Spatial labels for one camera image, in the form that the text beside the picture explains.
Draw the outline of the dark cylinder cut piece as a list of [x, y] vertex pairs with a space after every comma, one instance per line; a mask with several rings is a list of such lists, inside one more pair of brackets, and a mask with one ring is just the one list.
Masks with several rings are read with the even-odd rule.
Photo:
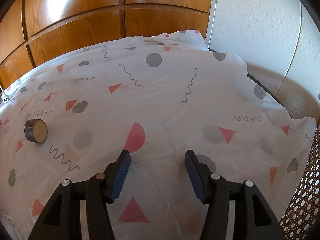
[[47, 124], [42, 119], [30, 119], [25, 123], [24, 135], [28, 141], [42, 144], [47, 139]]

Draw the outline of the brown perforated chair back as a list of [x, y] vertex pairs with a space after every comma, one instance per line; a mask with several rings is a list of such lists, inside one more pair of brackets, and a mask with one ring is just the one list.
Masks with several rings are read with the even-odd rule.
[[319, 128], [303, 177], [280, 220], [280, 227], [285, 239], [319, 239]]

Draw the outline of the patterned white tablecloth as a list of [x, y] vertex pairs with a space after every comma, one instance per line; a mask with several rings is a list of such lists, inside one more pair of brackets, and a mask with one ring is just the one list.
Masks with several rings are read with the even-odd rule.
[[[108, 210], [117, 239], [198, 239], [206, 208], [184, 166], [256, 183], [280, 218], [302, 177], [316, 120], [295, 118], [232, 53], [194, 30], [78, 49], [13, 82], [1, 104], [1, 223], [27, 239], [64, 179], [86, 180], [121, 150], [131, 165]], [[44, 143], [25, 123], [42, 119]]]

